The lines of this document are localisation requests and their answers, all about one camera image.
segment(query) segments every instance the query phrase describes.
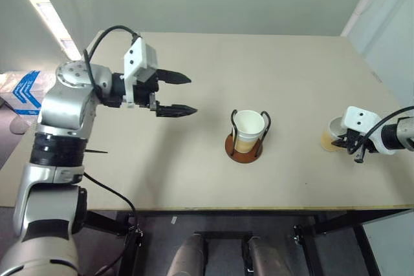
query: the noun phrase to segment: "black wire cup holder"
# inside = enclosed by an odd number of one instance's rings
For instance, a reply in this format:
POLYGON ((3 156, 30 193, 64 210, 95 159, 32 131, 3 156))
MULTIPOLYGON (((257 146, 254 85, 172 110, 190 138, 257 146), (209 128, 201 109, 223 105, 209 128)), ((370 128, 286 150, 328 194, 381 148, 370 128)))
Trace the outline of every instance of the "black wire cup holder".
POLYGON ((263 131, 263 134, 261 135, 261 137, 259 137, 256 144, 253 146, 252 150, 250 150, 247 153, 240 153, 240 152, 237 152, 237 150, 235 149, 235 145, 237 143, 237 134, 239 133, 239 130, 234 122, 234 116, 236 115, 236 113, 237 113, 237 110, 234 109, 232 111, 232 114, 230 115, 230 120, 232 122, 233 130, 227 136, 225 144, 224 144, 226 153, 232 160, 235 160, 236 162, 244 163, 244 164, 251 163, 253 161, 256 161, 260 157, 263 151, 263 141, 265 140, 267 132, 270 129, 272 120, 270 119, 269 113, 267 113, 267 111, 260 112, 260 115, 263 118, 264 116, 266 116, 267 126, 265 127, 265 130, 263 131))

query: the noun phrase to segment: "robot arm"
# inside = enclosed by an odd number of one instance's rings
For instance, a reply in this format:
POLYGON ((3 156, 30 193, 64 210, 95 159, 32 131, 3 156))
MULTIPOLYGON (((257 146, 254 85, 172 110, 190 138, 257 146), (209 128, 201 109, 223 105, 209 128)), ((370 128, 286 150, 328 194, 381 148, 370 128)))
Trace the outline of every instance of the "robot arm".
POLYGON ((341 120, 343 134, 332 144, 356 153, 355 162, 363 163, 366 150, 370 153, 395 154, 399 149, 414 151, 414 118, 399 118, 397 123, 387 124, 392 117, 412 110, 407 107, 381 119, 379 115, 350 106, 341 120))
POLYGON ((161 106, 155 99, 158 81, 191 80, 157 68, 155 50, 141 37, 124 56, 124 73, 84 61, 56 70, 56 83, 45 96, 30 161, 25 165, 13 217, 19 241, 0 263, 0 276, 77 275, 77 232, 86 212, 86 190, 76 186, 83 176, 83 154, 91 135, 96 106, 139 105, 157 116, 180 117, 197 110, 185 105, 161 106))

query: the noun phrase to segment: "paper cup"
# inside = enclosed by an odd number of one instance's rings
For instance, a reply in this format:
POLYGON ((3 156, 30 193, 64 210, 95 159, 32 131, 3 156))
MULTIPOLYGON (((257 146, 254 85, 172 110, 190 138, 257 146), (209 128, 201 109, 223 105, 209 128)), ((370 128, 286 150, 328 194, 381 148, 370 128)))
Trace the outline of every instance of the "paper cup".
POLYGON ((240 153, 248 153, 263 134, 266 126, 265 119, 256 111, 242 110, 235 114, 234 123, 238 132, 235 150, 240 153))
POLYGON ((337 118, 332 119, 326 130, 323 132, 321 137, 321 146, 329 152, 337 151, 342 148, 339 148, 332 144, 333 141, 339 139, 340 135, 346 133, 346 129, 341 127, 342 117, 339 116, 337 118))

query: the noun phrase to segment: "table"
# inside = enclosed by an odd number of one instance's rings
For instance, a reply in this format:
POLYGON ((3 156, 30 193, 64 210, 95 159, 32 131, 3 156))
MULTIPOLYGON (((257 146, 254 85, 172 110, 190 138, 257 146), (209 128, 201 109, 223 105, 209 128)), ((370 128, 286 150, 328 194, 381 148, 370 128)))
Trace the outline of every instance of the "table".
MULTIPOLYGON (((414 206, 414 157, 367 154, 356 164, 328 153, 320 136, 349 105, 381 116, 398 104, 344 37, 143 33, 162 69, 193 83, 160 83, 161 104, 198 108, 185 118, 99 106, 84 165, 141 210, 391 209, 414 206), (266 110, 272 127, 252 164, 224 151, 233 109, 266 110)), ((110 33, 93 63, 123 71, 130 44, 110 33)), ((33 129, 0 171, 0 206, 13 206, 33 129)), ((84 180, 89 209, 127 205, 84 180)))

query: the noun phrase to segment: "white paper cup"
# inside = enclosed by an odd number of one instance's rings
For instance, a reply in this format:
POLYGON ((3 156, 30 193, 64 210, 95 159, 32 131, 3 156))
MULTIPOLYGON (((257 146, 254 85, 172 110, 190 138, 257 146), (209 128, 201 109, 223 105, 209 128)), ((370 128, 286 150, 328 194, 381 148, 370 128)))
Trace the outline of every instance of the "white paper cup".
POLYGON ((329 122, 326 130, 323 132, 321 137, 321 146, 326 151, 333 152, 342 149, 332 144, 333 141, 339 139, 340 135, 346 133, 346 130, 341 127, 341 121, 341 116, 333 118, 329 122))
POLYGON ((240 153, 248 153, 265 130, 265 119, 256 111, 242 110, 235 114, 234 123, 238 132, 235 150, 240 153))

